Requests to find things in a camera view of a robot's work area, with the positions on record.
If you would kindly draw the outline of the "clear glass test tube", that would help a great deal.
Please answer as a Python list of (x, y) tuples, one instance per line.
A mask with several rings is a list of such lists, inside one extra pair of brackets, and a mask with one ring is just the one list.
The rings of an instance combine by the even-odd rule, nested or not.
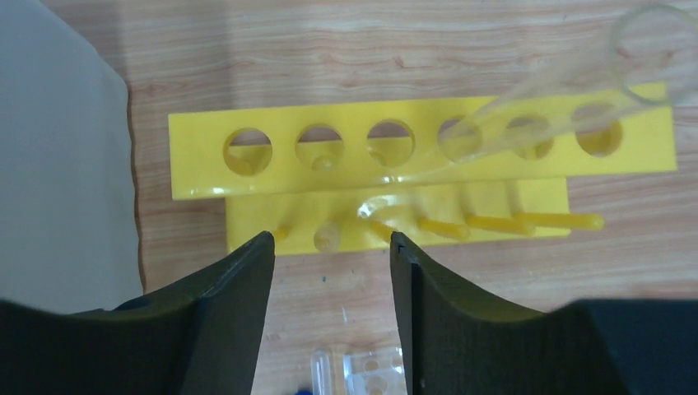
[(436, 135), (418, 162), (385, 170), (376, 186), (503, 179), (568, 132), (595, 132), (630, 115), (678, 105), (697, 92), (697, 17), (667, 4), (637, 7), (587, 44)]

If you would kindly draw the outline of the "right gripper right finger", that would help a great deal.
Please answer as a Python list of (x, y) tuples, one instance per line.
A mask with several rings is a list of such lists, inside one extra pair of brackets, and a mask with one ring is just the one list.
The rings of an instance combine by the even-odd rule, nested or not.
[(583, 299), (549, 313), (441, 265), (405, 234), (390, 273), (410, 394), (694, 394), (695, 300)]

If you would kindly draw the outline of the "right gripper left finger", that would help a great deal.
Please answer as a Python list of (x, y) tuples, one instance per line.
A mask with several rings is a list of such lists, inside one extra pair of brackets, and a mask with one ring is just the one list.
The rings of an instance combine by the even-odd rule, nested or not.
[(264, 231), (116, 309), (1, 303), (4, 394), (248, 394), (275, 265)]

